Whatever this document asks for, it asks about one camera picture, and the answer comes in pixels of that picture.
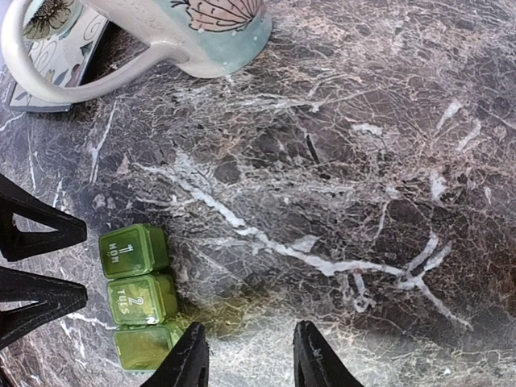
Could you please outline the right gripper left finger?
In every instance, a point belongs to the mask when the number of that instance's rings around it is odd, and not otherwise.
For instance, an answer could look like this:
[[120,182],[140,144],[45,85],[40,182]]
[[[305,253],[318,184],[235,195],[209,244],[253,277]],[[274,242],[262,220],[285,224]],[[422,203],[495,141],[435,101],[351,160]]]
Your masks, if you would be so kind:
[[209,367],[205,327],[200,322],[192,322],[141,387],[207,387]]

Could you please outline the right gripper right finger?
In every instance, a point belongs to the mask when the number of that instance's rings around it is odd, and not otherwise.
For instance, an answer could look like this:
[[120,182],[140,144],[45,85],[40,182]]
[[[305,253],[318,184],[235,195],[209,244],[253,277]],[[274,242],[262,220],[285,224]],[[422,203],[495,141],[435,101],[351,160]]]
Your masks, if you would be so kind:
[[296,324],[293,333],[293,366],[296,386],[354,386],[347,370],[318,328],[308,320]]

